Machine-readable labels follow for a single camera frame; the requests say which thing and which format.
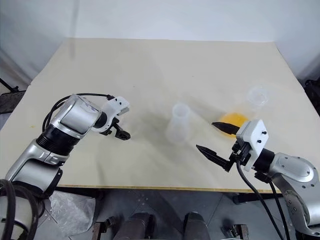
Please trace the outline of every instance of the yellow object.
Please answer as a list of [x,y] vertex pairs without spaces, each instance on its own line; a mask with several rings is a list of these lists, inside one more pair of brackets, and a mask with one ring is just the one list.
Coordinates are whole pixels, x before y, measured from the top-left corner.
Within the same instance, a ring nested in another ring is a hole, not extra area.
[[[248,118],[245,115],[237,112],[227,113],[223,115],[219,120],[219,122],[232,124],[238,127],[241,127],[245,123],[245,121],[248,121]],[[230,136],[233,138],[236,137],[236,135],[234,134],[228,134],[225,132],[222,132],[222,133],[225,134],[226,136]]]

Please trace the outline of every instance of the table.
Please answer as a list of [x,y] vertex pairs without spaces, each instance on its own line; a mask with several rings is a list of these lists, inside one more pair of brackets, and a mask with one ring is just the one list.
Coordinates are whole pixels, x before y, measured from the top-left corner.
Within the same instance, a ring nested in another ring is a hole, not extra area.
[[[269,133],[265,147],[304,157],[320,169],[319,116],[274,43],[66,39],[0,132],[0,176],[41,134],[43,119],[57,100],[91,92],[130,102],[120,125],[131,139],[89,132],[63,166],[59,186],[250,192],[236,167],[225,172],[196,144],[228,159],[235,139],[210,123],[239,111],[254,86],[269,91],[269,102],[256,114]],[[183,146],[165,137],[177,102],[192,110],[191,138]],[[246,175],[261,192],[269,192],[254,171]]]

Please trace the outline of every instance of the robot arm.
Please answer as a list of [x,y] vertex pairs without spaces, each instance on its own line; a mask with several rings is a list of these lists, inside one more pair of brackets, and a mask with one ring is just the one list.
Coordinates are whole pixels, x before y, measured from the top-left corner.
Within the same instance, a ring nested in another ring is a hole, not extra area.
[[[44,132],[32,140],[29,146],[7,172],[5,179],[14,186],[26,188],[36,199],[48,198],[56,188],[64,165],[74,146],[90,131],[108,135],[111,128],[122,140],[130,134],[119,127],[116,116],[129,110],[129,103],[121,96],[108,95],[108,101],[100,108],[81,95],[73,94],[61,106]],[[0,195],[0,218],[6,219],[7,196]],[[27,199],[19,194],[15,198],[15,225],[10,239],[18,239],[30,231],[33,219]],[[5,221],[0,222],[0,233]]]
[[254,169],[257,179],[266,183],[271,180],[284,196],[295,229],[320,237],[320,182],[315,166],[301,157],[274,154],[265,149],[269,136],[262,120],[247,121],[240,128],[222,122],[213,125],[228,134],[236,134],[229,161],[197,145],[200,152],[227,172],[240,162],[244,170]]

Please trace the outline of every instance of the beige tabletop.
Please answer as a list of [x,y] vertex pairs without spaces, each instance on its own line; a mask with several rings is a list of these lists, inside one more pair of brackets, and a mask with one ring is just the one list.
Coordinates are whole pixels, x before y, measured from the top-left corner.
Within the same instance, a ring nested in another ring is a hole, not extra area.
[[[235,139],[210,123],[225,113],[245,111],[254,86],[268,90],[268,103],[255,113],[269,133],[265,147],[320,168],[320,118],[274,43],[67,39],[0,132],[0,177],[41,134],[57,100],[72,93],[104,93],[130,102],[120,125],[131,139],[89,132],[63,166],[60,186],[246,192],[236,167],[225,172],[196,144],[228,159]],[[182,146],[165,137],[178,102],[192,110],[190,139]],[[261,192],[269,189],[253,170],[246,175]]]

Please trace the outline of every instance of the plastic bag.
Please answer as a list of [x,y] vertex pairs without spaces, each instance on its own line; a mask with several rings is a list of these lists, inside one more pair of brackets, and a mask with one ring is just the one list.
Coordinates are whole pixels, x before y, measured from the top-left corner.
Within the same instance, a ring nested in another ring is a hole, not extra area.
[[96,199],[61,191],[50,196],[51,216],[64,237],[86,232],[93,223]]

